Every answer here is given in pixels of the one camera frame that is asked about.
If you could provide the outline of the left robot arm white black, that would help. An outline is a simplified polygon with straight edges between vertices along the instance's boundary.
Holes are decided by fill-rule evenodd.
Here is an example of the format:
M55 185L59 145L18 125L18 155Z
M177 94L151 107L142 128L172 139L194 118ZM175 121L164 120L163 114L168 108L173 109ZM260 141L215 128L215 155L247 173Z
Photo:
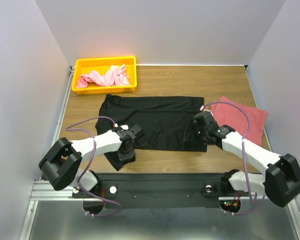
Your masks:
M117 154L120 162L130 162L136 155L135 148L144 139L145 133L138 124L131 128L116 126L81 140L63 137L52 145L38 167L55 191L84 188L90 197L96 197L101 193L101 181L91 171L80 169L81 163L106 153Z

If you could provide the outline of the black t shirt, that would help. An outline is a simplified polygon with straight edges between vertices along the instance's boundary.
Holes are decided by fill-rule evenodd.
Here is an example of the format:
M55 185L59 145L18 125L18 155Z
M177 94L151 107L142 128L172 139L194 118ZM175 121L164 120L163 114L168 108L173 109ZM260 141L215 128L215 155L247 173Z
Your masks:
M207 145L193 139L184 141L191 118L204 103L203 97L144 96L124 97L107 94L99 109L102 118L96 122L98 135L118 125L139 125L145 140L138 149L155 151L206 152Z

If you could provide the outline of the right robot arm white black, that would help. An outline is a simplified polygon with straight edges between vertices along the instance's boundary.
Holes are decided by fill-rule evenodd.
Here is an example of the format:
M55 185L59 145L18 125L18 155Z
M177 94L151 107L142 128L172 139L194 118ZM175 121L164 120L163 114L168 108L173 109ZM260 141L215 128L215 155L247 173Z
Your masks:
M221 192L236 191L266 196L278 207L285 207L300 194L300 166L291 155L280 155L244 139L234 128L219 126L209 111L197 113L186 121L183 140L186 143L215 145L252 165L258 174L238 169L226 172L220 182Z

